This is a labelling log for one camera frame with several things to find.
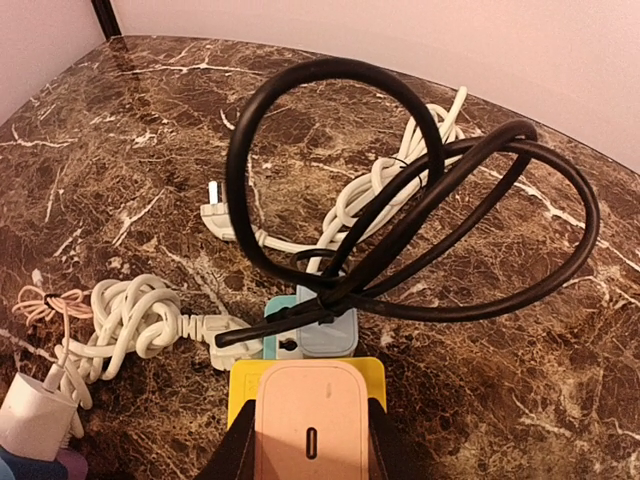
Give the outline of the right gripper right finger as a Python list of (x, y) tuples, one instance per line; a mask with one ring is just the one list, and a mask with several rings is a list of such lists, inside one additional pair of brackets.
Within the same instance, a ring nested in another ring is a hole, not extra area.
[(424, 479), (424, 470), (402, 440), (381, 403), (368, 399), (368, 428), (374, 466), (372, 479)]

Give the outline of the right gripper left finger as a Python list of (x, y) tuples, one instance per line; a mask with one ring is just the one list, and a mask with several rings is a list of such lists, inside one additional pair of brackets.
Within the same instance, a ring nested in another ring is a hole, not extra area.
[(256, 401), (244, 403), (198, 480), (253, 480)]

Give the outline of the yellow cube socket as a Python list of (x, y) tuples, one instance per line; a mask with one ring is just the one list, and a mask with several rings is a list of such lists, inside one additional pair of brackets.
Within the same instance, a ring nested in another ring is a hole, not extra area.
[(384, 411), (387, 411), (386, 374), (383, 363), (374, 357), (345, 357), (331, 359), (299, 360), (239, 360), (230, 371), (227, 429), (239, 415), (244, 404), (256, 400), (262, 383), (262, 377), (269, 376), (274, 369), (298, 371), (318, 369), (320, 367), (342, 368), (359, 373), (366, 386), (367, 396), (376, 399)]

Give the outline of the pink charger cube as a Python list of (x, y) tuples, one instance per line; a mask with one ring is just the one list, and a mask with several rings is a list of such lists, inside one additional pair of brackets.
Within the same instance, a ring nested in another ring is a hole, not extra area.
[(256, 399), (256, 479), (367, 479), (368, 396), (346, 366), (274, 369)]

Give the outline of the light blue charger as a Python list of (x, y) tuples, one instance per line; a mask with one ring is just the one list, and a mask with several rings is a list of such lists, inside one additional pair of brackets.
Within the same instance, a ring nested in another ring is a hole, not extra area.
[(298, 347), (305, 358), (351, 357), (359, 340), (357, 311), (350, 309), (332, 323), (312, 323), (298, 330)]

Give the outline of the purple power strip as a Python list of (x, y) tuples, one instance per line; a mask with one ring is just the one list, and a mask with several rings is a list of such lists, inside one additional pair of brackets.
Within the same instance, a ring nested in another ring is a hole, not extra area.
[(88, 475), (88, 463), (85, 457), (72, 449), (60, 449), (56, 460), (61, 463), (67, 471), (67, 480), (85, 480)]

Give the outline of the white charger cube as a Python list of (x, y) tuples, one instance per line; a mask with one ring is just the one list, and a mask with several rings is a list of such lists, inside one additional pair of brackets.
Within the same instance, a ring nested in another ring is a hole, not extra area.
[(54, 363), (45, 380), (16, 373), (1, 406), (1, 446), (28, 459), (52, 462), (77, 403), (60, 390), (64, 369)]

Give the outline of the dark blue cube socket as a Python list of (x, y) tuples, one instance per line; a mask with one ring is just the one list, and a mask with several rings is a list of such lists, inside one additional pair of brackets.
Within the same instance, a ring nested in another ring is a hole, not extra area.
[(1, 449), (1, 480), (67, 480), (68, 471), (60, 462), (34, 460)]

